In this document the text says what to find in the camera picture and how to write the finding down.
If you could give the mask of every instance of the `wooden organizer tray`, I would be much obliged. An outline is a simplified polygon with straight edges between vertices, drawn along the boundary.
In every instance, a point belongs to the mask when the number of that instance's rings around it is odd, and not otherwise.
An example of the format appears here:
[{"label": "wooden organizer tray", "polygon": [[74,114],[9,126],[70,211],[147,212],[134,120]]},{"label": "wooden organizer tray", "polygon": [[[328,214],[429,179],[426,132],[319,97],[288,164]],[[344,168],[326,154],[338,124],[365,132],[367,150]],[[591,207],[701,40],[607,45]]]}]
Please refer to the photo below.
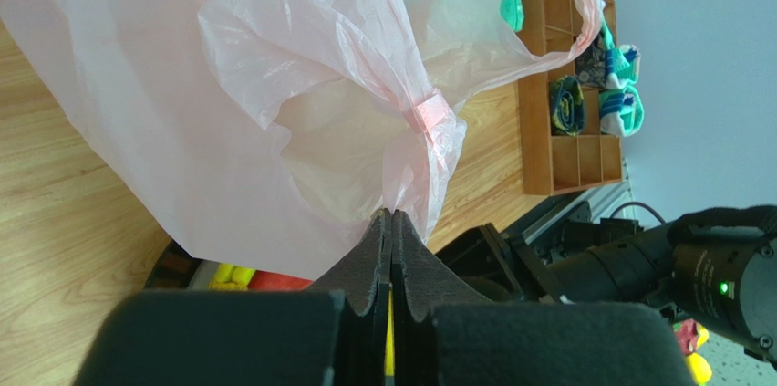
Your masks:
[{"label": "wooden organizer tray", "polygon": [[[616,7],[605,0],[605,20],[617,42]],[[518,34],[537,56],[568,51],[582,30],[573,0],[523,0]],[[523,191],[557,195],[623,181],[621,140],[599,130],[599,91],[583,87],[585,128],[581,135],[551,135],[548,82],[575,74],[575,62],[520,79],[518,103],[523,149]]]}]

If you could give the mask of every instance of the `yellow toy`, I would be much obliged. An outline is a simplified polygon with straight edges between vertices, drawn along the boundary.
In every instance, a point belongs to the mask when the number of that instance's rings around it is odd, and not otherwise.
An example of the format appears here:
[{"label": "yellow toy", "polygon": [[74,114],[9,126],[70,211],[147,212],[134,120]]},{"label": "yellow toy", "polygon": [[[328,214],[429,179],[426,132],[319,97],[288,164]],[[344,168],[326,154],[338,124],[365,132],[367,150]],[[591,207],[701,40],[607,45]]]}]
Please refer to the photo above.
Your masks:
[{"label": "yellow toy", "polygon": [[254,277],[255,270],[248,267],[219,264],[211,278],[211,290],[248,290],[248,283]]},{"label": "yellow toy", "polygon": [[696,384],[705,384],[712,378],[712,368],[710,364],[699,354],[691,353],[685,358],[690,369],[690,376]]}]

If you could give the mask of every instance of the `yellow object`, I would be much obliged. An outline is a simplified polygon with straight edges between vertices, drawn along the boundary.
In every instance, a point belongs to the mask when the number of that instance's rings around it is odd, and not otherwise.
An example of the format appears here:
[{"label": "yellow object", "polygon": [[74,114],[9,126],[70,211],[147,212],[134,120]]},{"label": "yellow object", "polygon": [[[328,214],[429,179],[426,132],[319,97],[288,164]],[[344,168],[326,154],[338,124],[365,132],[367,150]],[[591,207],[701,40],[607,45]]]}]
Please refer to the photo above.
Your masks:
[{"label": "yellow object", "polygon": [[383,373],[394,376],[394,297],[388,293],[388,328],[386,329],[386,361],[383,365]]},{"label": "yellow object", "polygon": [[243,287],[248,287],[248,283],[251,282],[251,278],[254,277],[255,270],[248,267],[236,266],[234,272],[232,272],[232,282],[239,284]]},{"label": "yellow object", "polygon": [[255,270],[221,263],[211,278],[211,290],[247,290]]},{"label": "yellow object", "polygon": [[213,282],[217,283],[226,283],[229,282],[232,279],[232,272],[234,272],[234,269],[237,266],[235,265],[228,265],[226,263],[221,263],[216,268],[216,273],[213,274],[213,278],[211,278],[211,284]]},{"label": "yellow object", "polygon": [[696,384],[704,384],[710,381],[712,378],[712,368],[703,357],[694,352],[686,357],[685,361],[688,363],[690,376],[693,377]]},{"label": "yellow object", "polygon": [[219,283],[218,281],[211,281],[210,284],[211,290],[221,290],[221,291],[243,291],[248,290],[248,287],[241,286],[237,283],[233,283],[232,281],[226,282],[226,283]]},{"label": "yellow object", "polygon": [[699,349],[702,345],[707,343],[707,340],[710,340],[710,332],[707,331],[703,325],[699,324],[699,322],[696,323],[696,332],[699,334],[699,338],[696,340],[696,349]]}]

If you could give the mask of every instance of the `red object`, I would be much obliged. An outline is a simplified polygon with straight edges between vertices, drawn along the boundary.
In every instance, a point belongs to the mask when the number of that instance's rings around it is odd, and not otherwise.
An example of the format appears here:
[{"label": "red object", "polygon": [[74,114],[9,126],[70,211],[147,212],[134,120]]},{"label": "red object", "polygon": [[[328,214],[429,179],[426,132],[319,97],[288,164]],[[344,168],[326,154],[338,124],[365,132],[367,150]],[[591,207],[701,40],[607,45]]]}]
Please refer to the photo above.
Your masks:
[{"label": "red object", "polygon": [[248,288],[264,292],[294,292],[311,284],[313,281],[309,279],[257,270],[254,277],[251,278],[251,282],[248,283]]},{"label": "red object", "polygon": [[675,329],[675,340],[680,345],[684,356],[696,352],[699,343],[699,330],[696,327],[696,321],[693,319],[683,321],[679,328]]}]

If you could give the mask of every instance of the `plastic bag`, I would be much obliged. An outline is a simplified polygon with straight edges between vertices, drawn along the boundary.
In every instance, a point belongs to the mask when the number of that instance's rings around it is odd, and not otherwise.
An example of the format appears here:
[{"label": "plastic bag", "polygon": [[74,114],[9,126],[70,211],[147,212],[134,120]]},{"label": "plastic bag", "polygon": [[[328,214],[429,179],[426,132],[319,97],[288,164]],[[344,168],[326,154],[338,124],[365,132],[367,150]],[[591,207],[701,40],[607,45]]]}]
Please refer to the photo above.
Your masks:
[{"label": "plastic bag", "polygon": [[380,207],[429,238],[466,129],[454,110],[584,50],[599,0],[575,1],[583,33],[544,57],[500,0],[0,0],[0,16],[191,254],[316,278]]}]

